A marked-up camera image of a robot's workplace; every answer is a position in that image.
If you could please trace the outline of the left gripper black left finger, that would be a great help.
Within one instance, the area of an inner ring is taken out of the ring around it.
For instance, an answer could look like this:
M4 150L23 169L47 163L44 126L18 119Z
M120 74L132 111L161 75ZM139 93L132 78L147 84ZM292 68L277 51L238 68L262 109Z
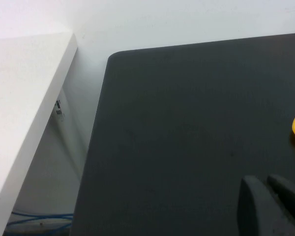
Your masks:
M241 236L284 236L285 215L270 190L255 176L241 180L237 204Z

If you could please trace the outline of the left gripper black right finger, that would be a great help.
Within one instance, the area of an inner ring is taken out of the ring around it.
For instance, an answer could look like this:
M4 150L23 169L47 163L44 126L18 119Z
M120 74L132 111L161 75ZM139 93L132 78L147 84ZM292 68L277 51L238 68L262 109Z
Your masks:
M289 221L295 225L295 183L280 175L269 175L267 184L286 211Z

